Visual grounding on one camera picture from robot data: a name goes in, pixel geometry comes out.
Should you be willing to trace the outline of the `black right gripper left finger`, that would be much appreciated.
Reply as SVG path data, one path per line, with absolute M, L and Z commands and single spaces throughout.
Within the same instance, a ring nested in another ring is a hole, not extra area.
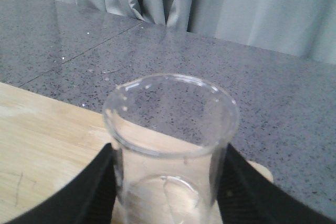
M 113 165 L 106 144 L 64 188 L 8 223 L 111 223 L 117 196 Z

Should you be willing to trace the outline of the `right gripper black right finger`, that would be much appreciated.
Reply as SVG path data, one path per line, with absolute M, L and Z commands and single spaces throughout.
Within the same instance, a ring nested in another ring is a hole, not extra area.
M 335 223 L 266 179 L 232 145 L 216 199 L 223 223 Z

